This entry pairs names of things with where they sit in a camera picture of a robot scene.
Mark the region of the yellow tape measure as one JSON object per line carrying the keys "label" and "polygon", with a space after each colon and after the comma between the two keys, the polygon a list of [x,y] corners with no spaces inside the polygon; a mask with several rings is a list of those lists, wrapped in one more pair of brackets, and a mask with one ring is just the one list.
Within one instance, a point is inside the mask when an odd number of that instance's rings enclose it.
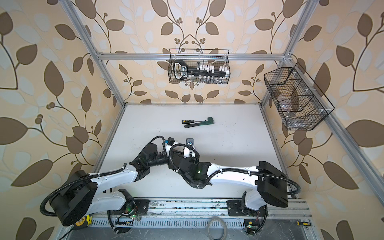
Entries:
{"label": "yellow tape measure", "polygon": [[74,224],[73,230],[77,231],[84,228],[88,228],[91,224],[92,224],[92,216],[86,215]]}

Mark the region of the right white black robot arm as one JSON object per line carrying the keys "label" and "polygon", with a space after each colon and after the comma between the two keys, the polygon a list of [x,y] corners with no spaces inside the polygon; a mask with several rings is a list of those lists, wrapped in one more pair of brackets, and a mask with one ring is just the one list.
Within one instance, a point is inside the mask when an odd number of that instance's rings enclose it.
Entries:
{"label": "right white black robot arm", "polygon": [[268,162],[258,166],[224,167],[200,162],[200,155],[193,144],[181,144],[166,140],[163,143],[168,166],[179,174],[192,188],[203,189],[215,184],[231,184],[247,187],[242,197],[242,207],[257,211],[271,205],[288,207],[288,197],[301,192],[301,187]]}

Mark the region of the small yellow black screwdriver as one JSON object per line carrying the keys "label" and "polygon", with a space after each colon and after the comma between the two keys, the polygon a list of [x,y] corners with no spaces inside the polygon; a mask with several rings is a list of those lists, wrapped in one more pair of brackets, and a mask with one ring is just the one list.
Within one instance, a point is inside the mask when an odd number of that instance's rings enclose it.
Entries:
{"label": "small yellow black screwdriver", "polygon": [[298,226],[306,226],[306,227],[312,226],[312,224],[310,222],[301,222],[301,221],[297,221],[297,225]]}

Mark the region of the black tool set in basket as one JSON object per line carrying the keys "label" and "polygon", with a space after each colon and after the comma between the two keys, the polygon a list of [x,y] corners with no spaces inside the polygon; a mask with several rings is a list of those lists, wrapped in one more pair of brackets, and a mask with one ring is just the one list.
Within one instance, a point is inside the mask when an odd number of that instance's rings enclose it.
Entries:
{"label": "black tool set in basket", "polygon": [[176,60],[171,65],[171,73],[177,80],[190,81],[215,81],[228,80],[231,72],[227,66],[215,67],[214,65],[196,62],[187,64],[185,61]]}

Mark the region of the green handled tool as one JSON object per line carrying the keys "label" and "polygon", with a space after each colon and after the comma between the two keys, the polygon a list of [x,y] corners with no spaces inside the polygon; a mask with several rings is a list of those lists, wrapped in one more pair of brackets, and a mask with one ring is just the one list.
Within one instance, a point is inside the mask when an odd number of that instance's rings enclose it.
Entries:
{"label": "green handled tool", "polygon": [[198,126],[206,126],[206,125],[213,125],[215,122],[214,122],[214,119],[212,117],[208,117],[205,121],[201,122],[201,123],[194,123],[194,124],[183,124],[184,125],[184,128],[192,128],[192,127],[198,127]]}

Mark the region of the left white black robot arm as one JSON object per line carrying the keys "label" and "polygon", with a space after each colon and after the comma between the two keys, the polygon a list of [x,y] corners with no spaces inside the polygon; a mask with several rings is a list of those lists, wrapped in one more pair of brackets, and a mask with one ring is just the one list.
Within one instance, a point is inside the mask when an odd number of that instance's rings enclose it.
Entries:
{"label": "left white black robot arm", "polygon": [[134,198],[124,189],[107,191],[123,184],[142,180],[154,166],[168,163],[167,147],[174,143],[173,138],[162,140],[162,151],[154,140],[145,145],[138,156],[117,170],[105,173],[87,174],[83,170],[75,172],[58,189],[42,201],[40,212],[47,217],[57,217],[63,226],[75,224],[86,215],[104,211],[118,211],[133,203]]}

